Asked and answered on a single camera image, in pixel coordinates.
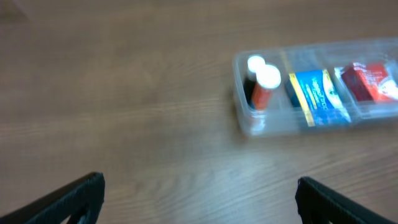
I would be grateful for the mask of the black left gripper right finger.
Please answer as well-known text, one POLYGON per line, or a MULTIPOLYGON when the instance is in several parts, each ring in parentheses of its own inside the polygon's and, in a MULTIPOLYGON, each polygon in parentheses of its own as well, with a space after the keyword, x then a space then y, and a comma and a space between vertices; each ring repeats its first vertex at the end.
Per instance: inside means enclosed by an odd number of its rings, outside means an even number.
POLYGON ((295 201, 303 224, 395 224, 311 177, 299 178, 295 201))

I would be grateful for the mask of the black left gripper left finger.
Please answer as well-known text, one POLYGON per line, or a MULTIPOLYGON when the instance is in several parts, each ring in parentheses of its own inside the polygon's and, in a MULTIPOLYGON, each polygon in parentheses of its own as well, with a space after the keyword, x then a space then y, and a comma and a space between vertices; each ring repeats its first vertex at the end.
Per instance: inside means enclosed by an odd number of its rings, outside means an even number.
POLYGON ((104 203, 105 179, 91 172, 1 217, 1 223, 96 223, 104 203))

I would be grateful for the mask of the blue yellow VapoDrops box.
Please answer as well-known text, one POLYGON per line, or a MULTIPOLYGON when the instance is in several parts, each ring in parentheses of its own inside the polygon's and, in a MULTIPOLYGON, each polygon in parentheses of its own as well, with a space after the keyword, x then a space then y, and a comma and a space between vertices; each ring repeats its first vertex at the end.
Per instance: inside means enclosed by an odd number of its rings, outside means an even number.
POLYGON ((309 128, 352 122, 327 70, 290 73, 285 90, 292 106, 302 110, 309 128))

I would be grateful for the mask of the red medicine box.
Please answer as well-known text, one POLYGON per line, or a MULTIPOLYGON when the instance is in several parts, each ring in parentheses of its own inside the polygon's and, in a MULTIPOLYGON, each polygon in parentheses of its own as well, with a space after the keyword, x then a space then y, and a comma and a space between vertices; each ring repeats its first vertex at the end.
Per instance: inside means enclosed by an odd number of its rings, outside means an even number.
POLYGON ((390 103, 397 101, 396 66, 389 63, 351 63, 335 67, 335 75, 343 82, 356 101, 390 103))

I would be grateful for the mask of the orange tube white cap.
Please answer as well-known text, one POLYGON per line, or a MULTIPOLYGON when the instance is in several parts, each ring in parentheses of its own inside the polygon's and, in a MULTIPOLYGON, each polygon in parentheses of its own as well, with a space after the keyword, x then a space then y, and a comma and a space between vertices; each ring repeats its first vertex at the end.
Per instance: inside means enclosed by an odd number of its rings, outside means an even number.
POLYGON ((281 74, 274 65, 263 65, 256 70, 250 106, 254 110, 265 110, 275 89, 281 84, 281 74))

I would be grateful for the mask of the dark bottle white cap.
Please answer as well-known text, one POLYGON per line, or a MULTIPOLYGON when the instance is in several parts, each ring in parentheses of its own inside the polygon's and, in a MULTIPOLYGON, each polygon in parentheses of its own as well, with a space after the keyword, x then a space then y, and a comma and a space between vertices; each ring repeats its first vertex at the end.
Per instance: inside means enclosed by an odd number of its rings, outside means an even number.
POLYGON ((265 60, 261 55, 250 55, 247 59, 247 69, 243 82, 243 89, 246 103, 250 104, 254 86, 256 84, 256 70, 265 65, 265 60))

